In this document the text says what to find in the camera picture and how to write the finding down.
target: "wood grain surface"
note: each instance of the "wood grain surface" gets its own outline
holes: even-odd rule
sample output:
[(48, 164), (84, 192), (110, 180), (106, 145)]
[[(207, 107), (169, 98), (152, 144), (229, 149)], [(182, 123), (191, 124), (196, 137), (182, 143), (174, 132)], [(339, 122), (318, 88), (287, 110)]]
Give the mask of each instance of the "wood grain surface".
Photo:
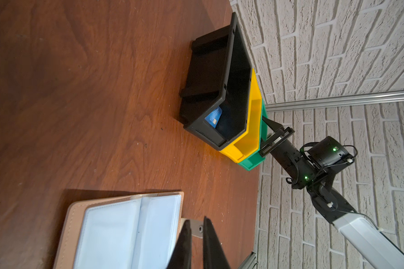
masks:
[[(190, 44), (228, 0), (0, 0), (0, 268), (51, 268), (67, 207), (185, 192), (232, 268), (253, 248), (258, 169), (176, 120)], [(202, 240), (193, 238), (193, 268)]]

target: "green storage bin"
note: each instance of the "green storage bin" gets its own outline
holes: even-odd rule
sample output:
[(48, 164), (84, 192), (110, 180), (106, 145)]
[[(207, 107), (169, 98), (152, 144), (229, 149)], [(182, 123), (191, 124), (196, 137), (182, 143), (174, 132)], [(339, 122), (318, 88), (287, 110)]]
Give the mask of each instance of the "green storage bin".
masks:
[[(265, 104), (262, 102), (262, 116), (268, 117), (265, 109)], [(262, 117), (260, 117), (260, 139), (263, 139), (266, 141), (266, 135), (268, 132), (268, 126), (266, 123), (262, 120)], [(244, 159), (242, 162), (238, 163), (240, 166), (242, 166), (245, 170), (250, 171), (251, 169), (255, 168), (258, 166), (261, 162), (265, 160), (265, 158), (261, 157), (259, 154), (260, 150), (260, 144), (259, 144), (259, 149), (251, 154), (250, 156), (247, 157), (247, 159)]]

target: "white brick wall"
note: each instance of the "white brick wall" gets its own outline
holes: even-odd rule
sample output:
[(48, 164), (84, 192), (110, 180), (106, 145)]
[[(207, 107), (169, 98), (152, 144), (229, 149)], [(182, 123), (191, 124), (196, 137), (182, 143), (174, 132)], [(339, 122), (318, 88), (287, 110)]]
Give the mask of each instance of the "white brick wall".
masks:
[[(404, 102), (268, 116), (293, 127), (297, 148), (328, 135), (357, 146), (355, 164), (337, 175), (334, 188), (404, 252)], [(257, 208), (258, 268), (372, 268), (315, 211), (306, 191), (292, 190), (285, 177), (269, 155), (261, 167)]]
[(404, 0), (231, 0), (267, 104), (404, 89)]

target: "cable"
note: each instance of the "cable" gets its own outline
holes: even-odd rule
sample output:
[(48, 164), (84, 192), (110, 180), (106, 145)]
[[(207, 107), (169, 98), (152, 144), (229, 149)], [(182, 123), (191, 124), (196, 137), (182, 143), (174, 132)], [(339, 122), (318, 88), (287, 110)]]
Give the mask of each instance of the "cable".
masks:
[[(321, 169), (316, 173), (316, 175), (314, 176), (313, 179), (315, 179), (315, 178), (320, 174), (321, 171), (325, 171), (325, 170), (324, 170), (325, 168), (329, 168), (329, 167), (336, 166), (336, 165), (342, 165), (342, 164), (346, 164), (346, 163), (344, 162), (344, 163), (341, 163), (341, 164), (331, 164), (331, 165), (328, 165), (328, 166), (325, 166), (325, 167), (321, 168)], [(317, 181), (313, 181), (312, 184), (311, 184), (311, 186), (313, 186), (314, 184), (319, 183), (320, 181), (322, 181), (322, 179), (323, 179), (323, 178), (321, 178), (321, 179), (319, 179), (319, 180), (317, 180)]]
[[(355, 150), (355, 155), (353, 155), (352, 158), (351, 158), (352, 160), (354, 160), (354, 159), (356, 158), (356, 156), (358, 155), (358, 149), (357, 149), (354, 145), (343, 145), (343, 147), (352, 147), (352, 148), (354, 148), (354, 150)], [(331, 164), (331, 165), (322, 167), (322, 168), (316, 173), (316, 175), (314, 176), (313, 179), (315, 179), (315, 178), (320, 174), (321, 171), (325, 171), (325, 168), (329, 168), (329, 167), (332, 167), (332, 166), (335, 166), (335, 165), (341, 165), (341, 164)], [(313, 183), (311, 184), (311, 186), (313, 186), (314, 184), (320, 182), (321, 180), (322, 180), (322, 179), (319, 179), (319, 180), (313, 182)]]
[(359, 212), (356, 212), (356, 211), (354, 211), (354, 212), (347, 212), (347, 211), (342, 211), (342, 210), (339, 210), (339, 209), (335, 209), (335, 211), (339, 211), (339, 212), (343, 212), (343, 213), (355, 213), (355, 214), (359, 214), (359, 215), (365, 216), (365, 217), (367, 217), (367, 218), (371, 221), (371, 223), (374, 225), (374, 227), (376, 227), (377, 231), (381, 232), (381, 231), (383, 230), (383, 229), (380, 229), (379, 227), (377, 227), (376, 223), (374, 223), (373, 220), (372, 220), (370, 217), (368, 217), (367, 215), (365, 215), (364, 213), (359, 213)]
[(293, 180), (291, 177), (286, 177), (285, 181), (289, 184), (296, 184), (296, 182), (298, 182), (299, 179), (299, 168), (298, 168), (298, 164), (295, 162), (295, 160), (293, 158), (290, 157), (288, 152), (285, 152), (284, 155), (287, 156), (287, 158), (289, 158), (289, 160), (293, 163), (293, 165), (295, 166), (296, 169), (296, 180)]
[(352, 147), (352, 148), (354, 148), (356, 154), (352, 157), (352, 159), (354, 159), (358, 155), (358, 149), (354, 145), (343, 145), (343, 147)]

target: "plastic bin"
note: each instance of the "plastic bin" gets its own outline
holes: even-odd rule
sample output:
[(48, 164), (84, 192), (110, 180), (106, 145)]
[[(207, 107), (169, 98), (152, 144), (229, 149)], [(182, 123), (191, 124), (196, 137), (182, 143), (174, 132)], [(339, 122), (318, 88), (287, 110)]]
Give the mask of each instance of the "plastic bin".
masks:
[[(229, 26), (197, 38), (192, 51), (180, 116), (185, 130), (220, 151), (248, 125), (252, 67), (237, 15)], [(218, 107), (222, 114), (214, 128), (205, 118)]]
[[(266, 113), (266, 109), (265, 109), (265, 104), (262, 104), (262, 115), (265, 117), (268, 117), (267, 113)], [(267, 132), (268, 132), (268, 126), (262, 120), (262, 117), (260, 117), (260, 122), (261, 123), (260, 123), (259, 143), (261, 141), (260, 139), (263, 139), (264, 141), (266, 141), (266, 136), (267, 136)], [(246, 158), (245, 160), (240, 162), (239, 165), (242, 166), (243, 168), (245, 168), (245, 170), (247, 170), (247, 171), (250, 171), (251, 169), (258, 166), (261, 162), (263, 162), (265, 160), (264, 157), (260, 156), (259, 149), (260, 149), (260, 144), (259, 144), (258, 150), (255, 153), (251, 154), (248, 158)]]
[(220, 151), (236, 163), (242, 162), (260, 147), (260, 124), (263, 100), (254, 70), (252, 71), (251, 81), (247, 129), (241, 136)]

